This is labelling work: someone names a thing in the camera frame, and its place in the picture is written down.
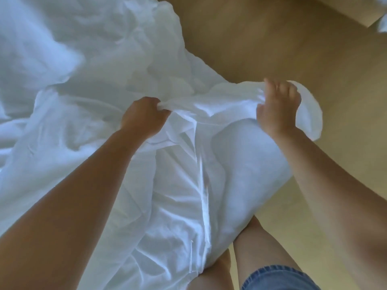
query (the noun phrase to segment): leg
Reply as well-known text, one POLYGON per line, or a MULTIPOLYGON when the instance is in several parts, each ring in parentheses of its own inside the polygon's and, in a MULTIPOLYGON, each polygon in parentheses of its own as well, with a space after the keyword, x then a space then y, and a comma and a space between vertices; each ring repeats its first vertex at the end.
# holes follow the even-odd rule
POLYGON ((254 216, 234 241, 239 285, 256 270, 279 264, 301 271, 297 263, 276 239, 266 232, 254 216))
POLYGON ((233 290, 230 267, 230 251, 227 249, 213 266, 188 285, 187 290, 233 290))

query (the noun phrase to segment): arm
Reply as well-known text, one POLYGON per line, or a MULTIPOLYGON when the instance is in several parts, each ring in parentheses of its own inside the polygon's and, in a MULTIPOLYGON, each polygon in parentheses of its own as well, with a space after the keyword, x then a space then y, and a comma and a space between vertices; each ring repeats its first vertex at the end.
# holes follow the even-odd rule
POLYGON ((287 158, 302 194, 336 253, 363 289, 387 284, 387 201, 349 175, 295 127, 301 97, 266 80, 257 120, 287 158))
POLYGON ((131 157, 170 112, 135 101, 122 127, 0 239, 2 289, 76 289, 102 234, 131 157))

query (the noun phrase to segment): white blanket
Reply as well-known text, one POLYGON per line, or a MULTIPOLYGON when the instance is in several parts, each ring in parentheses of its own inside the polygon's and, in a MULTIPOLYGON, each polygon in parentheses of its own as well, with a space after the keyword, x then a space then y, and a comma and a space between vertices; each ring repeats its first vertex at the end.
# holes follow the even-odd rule
MULTIPOLYGON (((0 235, 133 100, 173 111, 133 157, 79 289, 183 289, 291 176, 255 121, 263 83, 228 83, 186 52, 167 2, 0 0, 0 38, 0 235)), ((295 84, 316 140, 321 110, 295 84)))

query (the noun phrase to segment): person's left hand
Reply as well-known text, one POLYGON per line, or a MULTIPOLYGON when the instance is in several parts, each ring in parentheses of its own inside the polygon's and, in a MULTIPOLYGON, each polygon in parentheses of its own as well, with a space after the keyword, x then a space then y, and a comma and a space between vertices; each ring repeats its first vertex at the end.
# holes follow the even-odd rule
POLYGON ((158 98, 143 97, 133 102, 121 121, 121 130, 134 131, 144 140, 157 134, 171 114, 168 110, 157 110, 158 98))

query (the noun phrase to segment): white cloth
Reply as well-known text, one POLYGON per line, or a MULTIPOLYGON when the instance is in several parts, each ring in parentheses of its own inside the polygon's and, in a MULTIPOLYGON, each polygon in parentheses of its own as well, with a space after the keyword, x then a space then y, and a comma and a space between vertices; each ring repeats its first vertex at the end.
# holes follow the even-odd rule
MULTIPOLYGON (((0 234, 103 144, 133 100, 173 111, 134 155, 79 289, 183 289, 290 178, 255 121, 263 83, 228 83, 187 53, 170 4, 0 0, 0 20, 0 234)), ((295 84, 297 126, 315 140, 321 110, 295 84)))

